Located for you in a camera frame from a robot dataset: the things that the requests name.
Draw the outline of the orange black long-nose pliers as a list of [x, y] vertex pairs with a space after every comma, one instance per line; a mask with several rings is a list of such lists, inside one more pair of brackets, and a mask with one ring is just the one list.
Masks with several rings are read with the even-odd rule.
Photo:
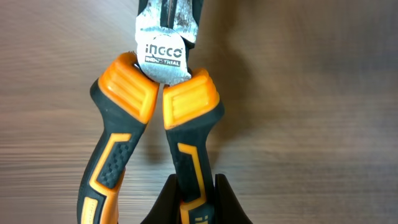
[[117, 223], [125, 168], [163, 96], [164, 128], [181, 199], [179, 223], [216, 221], [215, 186], [206, 150], [224, 106], [204, 68], [188, 67], [197, 41], [202, 0], [139, 3], [137, 50], [121, 54], [92, 84], [103, 133], [83, 174], [78, 223]]

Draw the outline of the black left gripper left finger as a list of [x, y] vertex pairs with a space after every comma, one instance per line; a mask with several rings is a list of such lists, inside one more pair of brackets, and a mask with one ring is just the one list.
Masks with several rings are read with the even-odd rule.
[[177, 175], [171, 174], [141, 224], [180, 224], [180, 202]]

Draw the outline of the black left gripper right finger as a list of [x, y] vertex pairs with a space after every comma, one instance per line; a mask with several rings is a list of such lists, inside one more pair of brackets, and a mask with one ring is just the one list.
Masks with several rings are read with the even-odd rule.
[[215, 175], [215, 223], [252, 224], [224, 174]]

